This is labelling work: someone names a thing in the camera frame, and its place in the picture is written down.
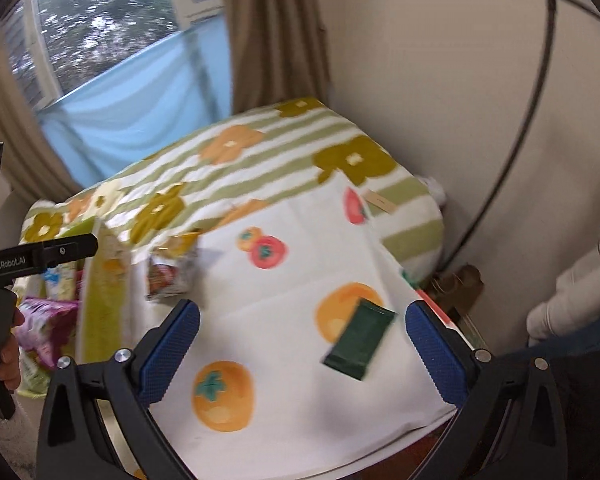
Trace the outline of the person's left hand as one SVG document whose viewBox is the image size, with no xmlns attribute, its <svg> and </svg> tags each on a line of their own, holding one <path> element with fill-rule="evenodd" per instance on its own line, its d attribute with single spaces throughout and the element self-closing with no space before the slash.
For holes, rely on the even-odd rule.
<svg viewBox="0 0 600 480">
<path fill-rule="evenodd" d="M 23 322 L 24 317 L 22 313 L 18 308 L 15 308 L 15 312 L 12 315 L 12 327 L 21 326 Z M 10 392 L 15 391 L 21 382 L 19 347 L 13 334 L 9 334 L 1 350 L 0 382 L 2 382 L 5 388 Z"/>
</svg>

